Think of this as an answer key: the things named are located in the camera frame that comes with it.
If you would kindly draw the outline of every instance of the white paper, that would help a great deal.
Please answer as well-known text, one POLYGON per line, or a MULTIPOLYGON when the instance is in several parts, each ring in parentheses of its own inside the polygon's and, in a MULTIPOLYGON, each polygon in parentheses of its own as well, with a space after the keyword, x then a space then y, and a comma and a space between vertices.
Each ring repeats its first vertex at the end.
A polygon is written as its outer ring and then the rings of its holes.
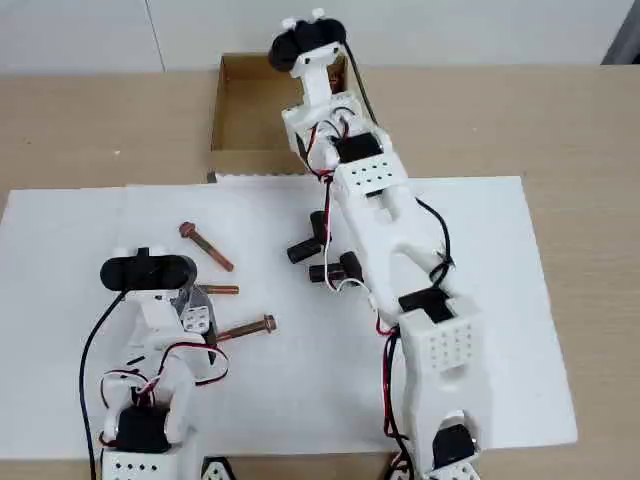
MULTIPOLYGON (((414 187, 446 218, 457 289, 485 315, 491 447, 575 441, 571 395, 519 178, 416 180, 414 187)), ((87 334, 113 296, 101 286, 99 268, 114 247, 142 245, 190 256, 202 283, 240 285, 239 296, 213 297, 221 329, 264 313, 278 323, 269 336, 223 344, 229 376, 199 389, 194 401, 204 452, 392 449, 381 429, 383 340, 364 294, 349 289, 334 295, 311 284, 307 266, 320 263, 320 256, 291 265, 285 255, 288 246, 311 235, 308 215, 321 208, 323 195, 322 186, 304 177, 13 192, 0 226, 0 304, 7 319, 0 323, 0 380, 8 392, 0 409, 0 457, 84 457, 78 362, 87 334), (185 220, 232 259, 234 272, 223 271, 178 235, 185 220), (82 230, 81 237, 70 224, 82 230)), ((337 212, 333 261, 349 249, 337 212)), ((119 307, 92 347, 87 389, 94 431, 104 413, 97 378, 117 360, 130 314, 119 307)), ((401 369, 394 375, 398 387, 401 369)))

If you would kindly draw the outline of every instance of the brown cardboard box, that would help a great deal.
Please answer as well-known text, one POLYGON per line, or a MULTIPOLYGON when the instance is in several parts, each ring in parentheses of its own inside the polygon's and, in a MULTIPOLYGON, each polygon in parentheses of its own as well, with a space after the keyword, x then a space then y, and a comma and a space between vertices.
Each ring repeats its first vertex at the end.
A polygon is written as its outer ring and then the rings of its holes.
MULTIPOLYGON (((347 83, 347 61, 329 67, 334 93, 347 83)), ((302 84, 274 70, 266 54, 225 54, 220 62, 211 150, 217 173, 303 173, 289 150, 281 112, 302 102, 302 84)))

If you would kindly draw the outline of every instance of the copper bolt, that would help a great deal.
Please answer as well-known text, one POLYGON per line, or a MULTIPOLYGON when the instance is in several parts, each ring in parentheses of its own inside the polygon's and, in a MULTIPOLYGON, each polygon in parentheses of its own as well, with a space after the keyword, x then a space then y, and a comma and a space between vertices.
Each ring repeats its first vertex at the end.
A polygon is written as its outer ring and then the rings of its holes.
POLYGON ((263 320, 258 322, 249 323, 241 327, 232 328, 226 332, 220 332, 216 337, 218 342, 224 342, 225 340, 231 340, 232 338, 242 337, 251 333, 261 332, 266 330, 267 333, 271 333, 276 329, 276 320, 273 315, 265 315, 263 320))
POLYGON ((198 285, 208 295, 237 295, 240 287, 237 285, 198 285))
POLYGON ((182 238, 190 238, 193 240, 196 245, 204 250, 207 255, 213 258, 215 262, 219 263, 227 272, 231 272, 233 270, 233 263, 227 260, 225 256, 222 255, 213 245, 207 242, 198 232, 196 232, 195 223, 184 222, 180 225, 178 230, 180 231, 182 238))

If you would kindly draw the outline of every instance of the white wall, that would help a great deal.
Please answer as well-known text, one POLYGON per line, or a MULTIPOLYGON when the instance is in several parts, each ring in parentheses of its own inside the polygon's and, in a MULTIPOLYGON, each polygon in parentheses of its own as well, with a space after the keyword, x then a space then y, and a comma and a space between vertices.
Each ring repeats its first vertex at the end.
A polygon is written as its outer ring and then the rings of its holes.
MULTIPOLYGON (((598 64, 633 0, 149 0, 168 70, 264 51, 318 4, 362 64, 598 64)), ((0 0, 1 72, 161 70, 144 0, 0 0)))

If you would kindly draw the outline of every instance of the table surface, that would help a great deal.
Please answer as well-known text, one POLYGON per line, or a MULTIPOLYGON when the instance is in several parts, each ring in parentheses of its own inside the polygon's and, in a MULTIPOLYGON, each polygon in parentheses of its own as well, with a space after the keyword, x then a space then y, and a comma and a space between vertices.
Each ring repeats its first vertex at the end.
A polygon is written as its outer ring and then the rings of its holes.
MULTIPOLYGON (((384 68, 365 79, 412 176, 524 180, 580 438, 486 452, 480 474, 637 475, 640 69, 384 68)), ((0 77, 0 208, 11 188, 204 182, 216 82, 215 72, 0 77)), ((363 454, 232 463, 240 479, 372 479, 385 461, 363 454)), ((88 469, 80 461, 0 462, 5 480, 43 475, 85 479, 88 469)))

